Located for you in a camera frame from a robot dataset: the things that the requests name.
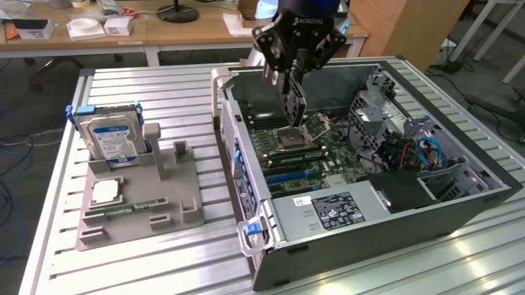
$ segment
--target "sticker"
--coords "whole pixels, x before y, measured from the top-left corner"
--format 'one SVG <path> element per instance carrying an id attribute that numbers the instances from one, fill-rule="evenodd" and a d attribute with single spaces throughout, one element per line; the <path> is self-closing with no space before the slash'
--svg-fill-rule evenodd
<path id="1" fill-rule="evenodd" d="M 142 41 L 121 41 L 119 45 L 141 45 Z"/>
<path id="2" fill-rule="evenodd" d="M 327 230 L 339 229 L 365 221 L 359 205 L 349 192 L 313 199 L 316 211 Z"/>
<path id="3" fill-rule="evenodd" d="M 130 128 L 126 125 L 95 128 L 94 132 L 106 160 L 123 163 L 137 158 L 138 151 L 133 141 L 127 138 Z"/>
<path id="4" fill-rule="evenodd" d="M 308 195 L 305 197 L 294 198 L 296 207 L 301 207 L 312 204 L 312 197 Z"/>

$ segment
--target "paper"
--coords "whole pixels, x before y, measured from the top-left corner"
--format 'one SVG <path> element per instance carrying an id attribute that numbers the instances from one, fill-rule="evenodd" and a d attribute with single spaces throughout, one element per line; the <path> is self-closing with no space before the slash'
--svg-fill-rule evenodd
<path id="1" fill-rule="evenodd" d="M 35 18 L 33 12 L 29 10 L 30 6 L 31 3 L 0 0 L 0 20 Z"/>
<path id="2" fill-rule="evenodd" d="M 245 29 L 241 24 L 240 17 L 233 14 L 224 14 L 222 19 L 225 20 L 226 27 L 229 28 L 230 35 L 234 37 L 250 37 L 253 35 L 253 29 Z"/>

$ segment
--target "white table leg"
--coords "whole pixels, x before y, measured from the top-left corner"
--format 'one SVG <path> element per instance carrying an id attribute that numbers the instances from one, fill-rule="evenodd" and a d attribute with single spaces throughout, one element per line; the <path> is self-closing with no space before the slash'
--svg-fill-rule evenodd
<path id="1" fill-rule="evenodd" d="M 363 46 L 365 45 L 365 37 L 352 38 L 351 48 L 347 53 L 347 57 L 360 57 Z"/>
<path id="2" fill-rule="evenodd" d="M 460 54 L 463 50 L 465 49 L 471 39 L 473 39 L 473 36 L 476 34 L 477 29 L 480 29 L 481 23 L 484 22 L 488 14 L 491 13 L 492 9 L 495 8 L 496 1 L 490 0 L 488 4 L 485 5 L 484 10 L 481 11 L 480 15 L 476 18 L 476 21 L 473 25 L 471 26 L 471 29 L 468 30 L 465 37 L 461 39 L 460 45 L 457 46 L 455 52 L 451 55 L 451 61 L 455 61 L 459 59 Z"/>
<path id="3" fill-rule="evenodd" d="M 145 47 L 146 58 L 149 59 L 149 66 L 161 66 L 160 51 L 161 49 L 158 46 Z"/>
<path id="4" fill-rule="evenodd" d="M 516 66 L 512 68 L 510 74 L 506 76 L 506 78 L 503 79 L 503 82 L 506 84 L 511 83 L 512 79 L 515 79 L 518 72 L 520 72 L 520 70 L 525 67 L 525 55 L 523 57 L 523 59 L 518 62 Z"/>
<path id="5" fill-rule="evenodd" d="M 475 61 L 481 60 L 484 57 L 484 54 L 487 53 L 487 50 L 491 48 L 492 44 L 495 43 L 498 37 L 500 36 L 503 30 L 506 29 L 507 25 L 512 21 L 512 18 L 515 17 L 516 13 L 520 11 L 520 8 L 524 5 L 524 1 L 520 3 L 516 3 L 514 9 L 510 11 L 510 13 L 506 15 L 503 18 L 496 30 L 492 32 L 490 39 L 487 39 L 484 46 L 481 47 L 480 51 L 477 52 L 475 56 Z"/>

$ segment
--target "slotted aluminum table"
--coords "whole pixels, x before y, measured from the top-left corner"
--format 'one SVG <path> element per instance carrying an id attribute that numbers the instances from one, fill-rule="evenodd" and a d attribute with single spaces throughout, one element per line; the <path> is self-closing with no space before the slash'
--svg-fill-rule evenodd
<path id="1" fill-rule="evenodd" d="M 409 63 L 385 59 L 525 183 L 524 158 Z M 74 245 L 89 151 L 69 123 L 22 294 L 254 294 L 212 126 L 210 71 L 229 65 L 236 64 L 101 69 L 79 78 L 74 106 L 141 101 L 146 121 L 162 126 L 162 146 L 174 140 L 189 140 L 198 161 L 206 225 L 78 252 Z M 404 108 L 412 114 L 421 112 L 400 88 L 397 92 Z M 451 236 L 258 294 L 522 293 L 525 290 L 524 228 L 522 191 Z"/>

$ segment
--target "robotiq logo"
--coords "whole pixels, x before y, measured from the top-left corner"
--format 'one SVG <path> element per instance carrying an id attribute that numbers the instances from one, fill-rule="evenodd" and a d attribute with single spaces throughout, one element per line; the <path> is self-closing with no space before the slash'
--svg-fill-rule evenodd
<path id="1" fill-rule="evenodd" d="M 315 20 L 313 18 L 296 18 L 294 20 L 294 26 L 297 26 L 298 23 L 310 23 L 316 25 L 323 25 L 325 20 Z"/>

